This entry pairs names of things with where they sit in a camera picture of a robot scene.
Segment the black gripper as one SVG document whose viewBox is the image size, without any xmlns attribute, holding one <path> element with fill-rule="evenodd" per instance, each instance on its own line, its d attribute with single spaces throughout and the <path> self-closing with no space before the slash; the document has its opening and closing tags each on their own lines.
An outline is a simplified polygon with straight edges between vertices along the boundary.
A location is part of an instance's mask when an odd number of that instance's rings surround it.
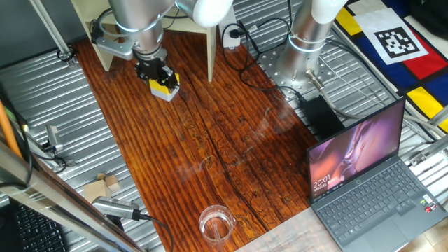
<svg viewBox="0 0 448 252">
<path fill-rule="evenodd" d="M 149 86 L 149 80 L 157 81 L 163 84 L 169 90 L 175 90 L 179 87 L 176 73 L 165 64 L 165 61 L 160 58 L 144 59 L 142 55 L 137 52 L 134 53 L 137 62 L 134 66 L 136 76 L 143 81 L 146 86 Z"/>
</svg>

